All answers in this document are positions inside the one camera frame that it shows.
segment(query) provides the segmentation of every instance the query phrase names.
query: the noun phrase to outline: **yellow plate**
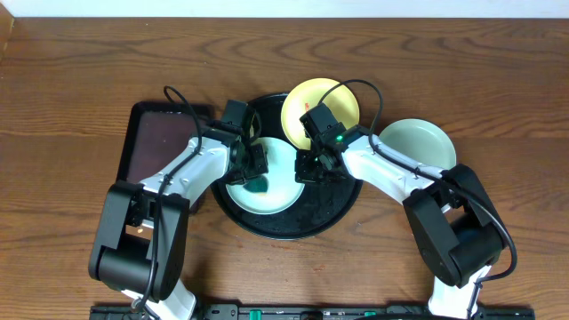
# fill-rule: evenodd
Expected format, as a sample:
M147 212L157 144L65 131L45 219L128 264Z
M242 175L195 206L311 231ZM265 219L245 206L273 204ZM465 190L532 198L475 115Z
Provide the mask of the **yellow plate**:
M315 107L320 98L336 84L338 81L332 79L311 79L297 85L284 100L281 124L286 138L296 148L310 150L310 139L304 134L301 116ZM359 123L356 97L348 87L341 86L330 92L324 99L324 104L346 129Z

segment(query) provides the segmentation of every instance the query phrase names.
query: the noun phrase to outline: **white wall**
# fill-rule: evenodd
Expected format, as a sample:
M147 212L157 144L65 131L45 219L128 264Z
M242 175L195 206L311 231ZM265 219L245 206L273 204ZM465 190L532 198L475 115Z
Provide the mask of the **white wall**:
M0 0L15 17L569 18L569 0Z

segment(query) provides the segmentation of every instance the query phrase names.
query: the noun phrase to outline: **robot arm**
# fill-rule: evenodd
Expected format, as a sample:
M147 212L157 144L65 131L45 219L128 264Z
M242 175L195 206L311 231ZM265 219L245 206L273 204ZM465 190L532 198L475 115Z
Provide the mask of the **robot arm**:
M254 110L230 100L220 121L209 123L201 150L170 179L161 196L159 238L147 240L127 234L125 226L154 227L153 206L164 176L182 163L198 145L197 138L163 170L138 184L118 180L108 191L89 261L89 274L111 289L138 296L148 285L152 243L157 241L157 268L149 303L183 306L188 303L177 284L184 260L189 208L215 180L245 183L268 170L262 145L251 146L249 132Z
M469 190L500 220L476 174L467 166L459 164L445 171L421 164L373 135L379 154L370 146L370 133L365 128L346 130L324 104L312 108L301 122L312 147L297 154L297 181L326 183L353 177L370 182L394 198L405 208L421 257L446 285L462 288L478 270L497 261L505 244L491 218L441 183L405 169L420 168L436 180ZM449 223L444 212L460 207L464 207L465 214Z

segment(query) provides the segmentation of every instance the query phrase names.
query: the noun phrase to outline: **black tray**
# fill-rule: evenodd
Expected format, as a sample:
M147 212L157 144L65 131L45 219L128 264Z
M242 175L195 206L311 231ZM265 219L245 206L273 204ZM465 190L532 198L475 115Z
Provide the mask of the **black tray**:
M213 116L213 106L193 104L205 124ZM142 101L135 104L124 137L117 180L138 183L164 169L196 134L194 119L182 114L185 106L170 102Z
M259 113L261 137L289 142L281 125L281 108L287 95L271 94L249 102ZM362 184L361 180L349 179L326 186L306 185L293 205L269 215L251 213L239 207L229 196L224 183L214 182L211 188L221 209L242 228L259 236L293 240L314 236L338 222L356 201Z

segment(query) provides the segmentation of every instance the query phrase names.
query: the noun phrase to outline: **light green plate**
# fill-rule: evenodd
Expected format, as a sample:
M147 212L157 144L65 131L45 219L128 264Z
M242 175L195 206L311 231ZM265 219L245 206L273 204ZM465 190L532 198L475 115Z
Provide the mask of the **light green plate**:
M243 185L227 185L229 196L251 213L281 212L293 205L304 189L304 184L294 180L296 149L280 139L268 137L258 138L253 144L261 144L267 156L268 172L262 175L263 182L258 184L262 185L262 190L252 192Z
M388 125L380 140L393 149L421 163L451 169L456 165L456 151L441 128L420 119L404 119Z

